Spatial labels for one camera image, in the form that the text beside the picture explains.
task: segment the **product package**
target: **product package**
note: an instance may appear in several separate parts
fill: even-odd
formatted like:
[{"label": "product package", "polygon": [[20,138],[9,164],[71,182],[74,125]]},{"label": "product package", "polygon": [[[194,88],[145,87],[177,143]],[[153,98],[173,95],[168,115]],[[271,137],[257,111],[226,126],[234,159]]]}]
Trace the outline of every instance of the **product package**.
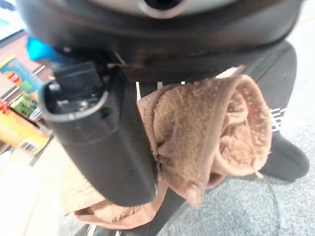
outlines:
[{"label": "product package", "polygon": [[19,86],[21,90],[28,93],[35,101],[38,101],[38,93],[44,83],[19,62],[15,56],[10,56],[0,63],[0,73],[16,86]]},{"label": "product package", "polygon": [[8,104],[0,101],[0,140],[36,155],[48,143],[49,135],[10,110]]}]

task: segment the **white stripe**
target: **white stripe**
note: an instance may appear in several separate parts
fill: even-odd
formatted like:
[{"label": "white stripe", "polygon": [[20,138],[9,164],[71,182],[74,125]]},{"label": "white stripe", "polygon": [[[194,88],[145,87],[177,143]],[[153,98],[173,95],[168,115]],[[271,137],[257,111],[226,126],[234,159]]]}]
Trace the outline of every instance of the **white stripe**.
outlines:
[{"label": "white stripe", "polygon": [[14,94],[17,90],[19,89],[19,87],[16,87],[11,93],[9,93],[3,100],[5,101],[6,99],[8,99],[12,94]]},{"label": "white stripe", "polygon": [[280,115],[281,115],[281,112],[272,114],[273,117],[280,116]]},{"label": "white stripe", "polygon": [[270,110],[271,112],[277,112],[277,111],[280,111],[280,107],[278,107],[278,108],[275,108],[275,109],[272,109],[272,110]]},{"label": "white stripe", "polygon": [[42,71],[46,66],[43,65],[41,68],[39,68],[37,71],[34,72],[34,75],[37,75],[40,71]]}]

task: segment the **brown towel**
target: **brown towel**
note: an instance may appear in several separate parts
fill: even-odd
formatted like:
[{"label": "brown towel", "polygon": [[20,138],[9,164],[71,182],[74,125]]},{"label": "brown towel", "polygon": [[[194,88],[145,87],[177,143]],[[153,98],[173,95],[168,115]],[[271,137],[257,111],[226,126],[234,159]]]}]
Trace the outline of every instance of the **brown towel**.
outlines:
[{"label": "brown towel", "polygon": [[271,119],[249,76],[166,86],[138,107],[161,175],[193,207],[226,175],[261,176]]},{"label": "brown towel", "polygon": [[64,215],[74,212],[82,222],[124,230],[150,222],[161,206],[166,190],[166,182],[159,179],[158,193],[152,202],[134,207],[118,206],[97,192],[69,160],[63,174],[61,203]]},{"label": "brown towel", "polygon": [[63,183],[65,213],[74,211],[78,219],[109,229],[131,229],[154,218],[167,185],[198,207],[205,189],[227,175],[261,176],[271,120],[250,77],[169,85],[142,98],[138,107],[159,170],[155,200],[135,207],[114,205],[71,164]]}]

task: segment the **yellow package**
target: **yellow package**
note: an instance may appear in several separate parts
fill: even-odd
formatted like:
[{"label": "yellow package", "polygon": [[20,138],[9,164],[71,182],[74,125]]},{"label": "yellow package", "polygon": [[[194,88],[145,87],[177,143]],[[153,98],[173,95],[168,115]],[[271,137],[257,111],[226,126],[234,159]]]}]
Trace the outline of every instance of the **yellow package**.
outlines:
[{"label": "yellow package", "polygon": [[49,136],[0,104],[0,140],[35,155],[45,147]]}]

